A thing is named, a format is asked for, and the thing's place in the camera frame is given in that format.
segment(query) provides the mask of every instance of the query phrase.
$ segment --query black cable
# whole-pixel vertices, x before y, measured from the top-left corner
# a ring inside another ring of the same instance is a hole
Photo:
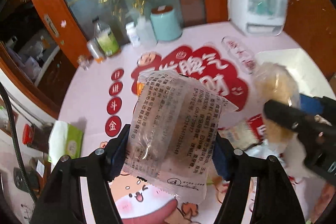
[[[25,185],[28,189],[28,192],[29,192],[31,198],[33,199],[34,202],[36,202],[37,197],[36,197],[35,193],[33,192],[32,188],[30,186],[28,176],[27,176],[27,172],[26,172],[25,166],[23,164],[23,160],[22,160],[19,142],[17,140],[16,126],[15,126],[11,101],[9,100],[8,94],[7,94],[4,86],[1,83],[0,83],[0,95],[1,95],[2,100],[5,102],[5,105],[6,105],[7,114],[8,114],[8,117],[9,117],[10,129],[11,129],[11,132],[12,132],[12,140],[13,140],[14,150],[15,150],[15,154],[16,154],[16,159],[17,159],[17,162],[19,164],[19,168],[20,168],[20,171],[21,171],[21,174],[22,174],[22,177],[23,177],[23,181],[24,181],[24,183],[25,183]]]

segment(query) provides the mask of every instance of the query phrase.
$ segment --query metal screw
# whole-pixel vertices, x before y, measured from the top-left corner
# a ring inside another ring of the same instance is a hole
[[[242,150],[236,148],[235,150],[233,150],[233,153],[237,156],[241,156],[243,154]]]
[[[103,148],[97,148],[94,153],[99,156],[104,154],[104,152],[105,150]]]
[[[294,123],[292,124],[292,129],[296,129],[298,125],[299,125],[298,122],[294,122]]]
[[[69,155],[63,155],[61,158],[60,158],[60,161],[62,162],[65,162],[69,159]]]
[[[276,156],[271,155],[271,156],[269,157],[269,160],[272,161],[272,162],[276,162],[278,159],[277,159]]]

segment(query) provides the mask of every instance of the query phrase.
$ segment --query door handle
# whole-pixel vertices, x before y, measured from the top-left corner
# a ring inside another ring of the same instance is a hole
[[[51,31],[53,32],[55,37],[59,37],[59,33],[58,33],[54,23],[51,21],[51,18],[48,16],[48,14],[44,15],[44,20],[46,21],[47,25],[49,26],[49,28],[51,29]]]

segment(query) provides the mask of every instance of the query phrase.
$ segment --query plastic food package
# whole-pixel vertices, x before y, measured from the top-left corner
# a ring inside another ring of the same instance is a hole
[[[286,67],[270,62],[263,63],[254,73],[254,84],[262,103],[276,100],[283,104],[300,108],[300,94],[296,81],[286,70]],[[293,137],[293,132],[283,128],[263,116],[266,126],[265,135],[269,148],[282,153]]]
[[[247,150],[259,143],[258,138],[244,120],[231,128],[218,130],[218,133],[222,138],[228,139],[233,148]]]
[[[238,108],[175,71],[144,72],[123,170],[182,202],[200,203],[219,116]]]

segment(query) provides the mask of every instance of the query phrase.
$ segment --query white plastic box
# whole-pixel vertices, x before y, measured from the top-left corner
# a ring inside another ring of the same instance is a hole
[[[288,0],[228,0],[229,19],[246,36],[276,36],[284,28]]]

